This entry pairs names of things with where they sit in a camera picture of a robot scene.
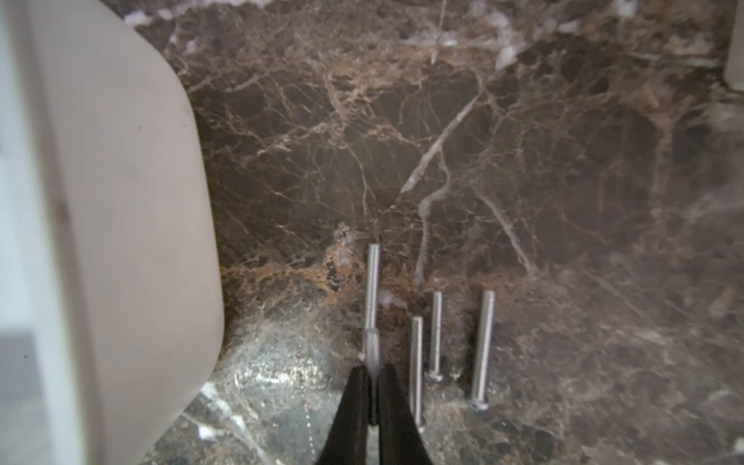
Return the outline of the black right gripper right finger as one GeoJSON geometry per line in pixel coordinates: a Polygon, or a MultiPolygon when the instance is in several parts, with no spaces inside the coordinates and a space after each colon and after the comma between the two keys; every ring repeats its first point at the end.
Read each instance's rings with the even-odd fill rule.
{"type": "Polygon", "coordinates": [[[383,366],[378,377],[379,448],[382,465],[431,465],[406,396],[393,365],[383,366]]]}

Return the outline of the white plastic storage box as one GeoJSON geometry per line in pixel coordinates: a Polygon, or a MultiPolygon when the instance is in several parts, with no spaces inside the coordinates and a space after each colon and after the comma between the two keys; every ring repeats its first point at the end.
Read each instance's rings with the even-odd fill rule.
{"type": "Polygon", "coordinates": [[[97,1],[1,5],[1,460],[137,464],[224,309],[184,87],[97,1]]]}

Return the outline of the silver long screw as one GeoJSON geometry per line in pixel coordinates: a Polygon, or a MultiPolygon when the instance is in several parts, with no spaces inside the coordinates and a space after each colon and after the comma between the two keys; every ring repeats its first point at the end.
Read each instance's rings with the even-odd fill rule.
{"type": "Polygon", "coordinates": [[[371,425],[378,425],[380,416],[378,385],[381,367],[381,337],[377,329],[380,259],[381,246],[378,243],[370,244],[367,256],[362,360],[369,376],[369,421],[371,425]]]}

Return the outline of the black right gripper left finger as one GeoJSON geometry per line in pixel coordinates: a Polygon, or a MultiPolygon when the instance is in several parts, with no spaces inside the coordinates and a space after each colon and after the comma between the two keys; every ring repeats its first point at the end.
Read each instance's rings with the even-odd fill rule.
{"type": "Polygon", "coordinates": [[[318,465],[364,465],[370,417],[370,381],[367,369],[351,370],[318,465]]]}

